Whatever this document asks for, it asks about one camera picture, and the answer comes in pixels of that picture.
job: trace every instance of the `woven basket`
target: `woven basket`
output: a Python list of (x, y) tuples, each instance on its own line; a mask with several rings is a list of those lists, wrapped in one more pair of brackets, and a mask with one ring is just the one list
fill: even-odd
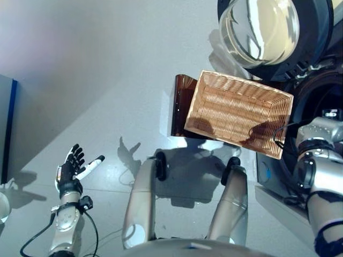
[[(257, 82), (202, 71), (185, 129), (281, 159), (273, 132), (288, 123), (293, 95)], [(285, 142), (286, 128), (276, 135)]]

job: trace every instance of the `white object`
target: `white object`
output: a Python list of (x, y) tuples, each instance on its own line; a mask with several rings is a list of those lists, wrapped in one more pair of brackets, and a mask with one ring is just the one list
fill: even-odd
[(6, 195), (0, 193), (0, 225), (5, 223), (10, 214), (10, 202)]

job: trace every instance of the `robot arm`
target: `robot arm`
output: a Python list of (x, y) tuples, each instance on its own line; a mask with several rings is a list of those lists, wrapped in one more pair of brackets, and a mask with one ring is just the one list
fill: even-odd
[(93, 208), (89, 196), (81, 198), (83, 188), (80, 180), (91, 173), (105, 159), (99, 156), (91, 163), (81, 167), (83, 160), (82, 148), (74, 145), (67, 154), (65, 163), (57, 168), (55, 186), (59, 192), (60, 204), (51, 211), (56, 212), (56, 231), (50, 248), (50, 257), (74, 257), (77, 226), (84, 211)]
[(308, 219), (319, 256), (343, 254), (343, 158), (334, 142), (343, 140), (343, 122), (315, 118), (298, 130), (294, 178), (307, 195)]

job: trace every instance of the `gray floor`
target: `gray floor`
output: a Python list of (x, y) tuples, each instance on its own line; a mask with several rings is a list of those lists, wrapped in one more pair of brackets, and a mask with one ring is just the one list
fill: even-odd
[[(220, 171), (240, 156), (249, 177), (247, 246), (276, 256), (314, 256), (255, 200), (255, 153), (221, 142), (168, 136), (174, 77), (212, 70), (211, 30), (216, 1), (9, 1), (0, 10), (0, 73), (19, 81), (10, 178), (2, 185), (12, 204), (0, 228), (1, 256), (49, 219), (58, 203), (53, 179), (74, 143), (86, 160), (104, 163), (83, 180), (94, 201), (100, 256), (122, 251), (120, 229), (141, 163), (165, 149), (173, 179), (157, 184), (158, 237), (206, 235), (223, 187)], [(46, 256), (48, 230), (27, 248)], [(94, 232), (85, 220), (80, 256), (91, 253)]]

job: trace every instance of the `glass dome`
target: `glass dome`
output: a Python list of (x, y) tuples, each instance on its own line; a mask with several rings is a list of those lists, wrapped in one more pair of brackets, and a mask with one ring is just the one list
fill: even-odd
[(246, 68), (286, 60), (296, 47), (300, 30), (291, 0), (233, 0), (219, 26), (228, 54)]

